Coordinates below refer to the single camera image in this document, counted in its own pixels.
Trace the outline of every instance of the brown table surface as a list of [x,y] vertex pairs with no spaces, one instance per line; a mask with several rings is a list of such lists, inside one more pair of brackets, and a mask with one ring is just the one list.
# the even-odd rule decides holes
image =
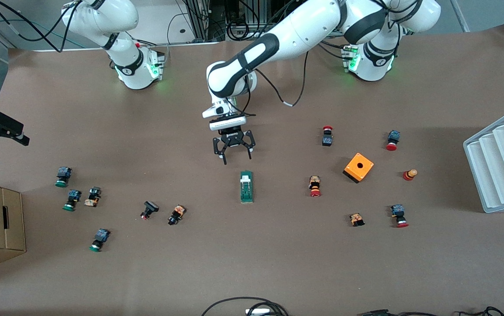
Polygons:
[[[0,111],[25,124],[31,144],[0,139],[0,185],[23,192],[28,252],[0,264],[0,315],[200,315],[242,295],[294,316],[504,311],[504,214],[483,213],[462,148],[504,115],[504,27],[408,36],[375,83],[314,48],[295,108],[259,80],[245,126],[252,160],[230,148],[225,166],[201,117],[205,69],[245,45],[172,47],[164,80],[140,91],[117,80],[101,50],[11,52]],[[303,60],[261,67],[290,102]],[[320,145],[325,125],[331,147]],[[384,149],[392,129],[402,134],[396,152]],[[356,152],[375,164],[359,184],[341,173]],[[73,168],[68,189],[83,199],[102,187],[97,208],[61,210],[59,166]],[[406,182],[410,168],[419,174]],[[245,169],[251,205],[239,201]],[[312,175],[320,198],[308,196]],[[146,200],[160,211],[144,222]],[[188,212],[168,226],[176,204]],[[404,204],[408,228],[394,228],[392,204]],[[350,225],[355,212],[365,226]],[[99,228],[112,234],[96,254]]]

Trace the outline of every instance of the orange cube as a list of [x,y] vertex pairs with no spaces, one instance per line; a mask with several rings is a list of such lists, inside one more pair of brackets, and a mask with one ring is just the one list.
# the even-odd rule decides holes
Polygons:
[[359,183],[363,180],[374,164],[362,154],[356,153],[354,158],[344,168],[343,174],[348,176],[353,182]]

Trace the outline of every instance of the green rectangular object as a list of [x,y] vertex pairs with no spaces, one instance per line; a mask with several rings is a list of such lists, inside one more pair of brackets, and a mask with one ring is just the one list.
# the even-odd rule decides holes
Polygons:
[[252,188],[252,171],[240,172],[240,202],[252,203],[254,201]]

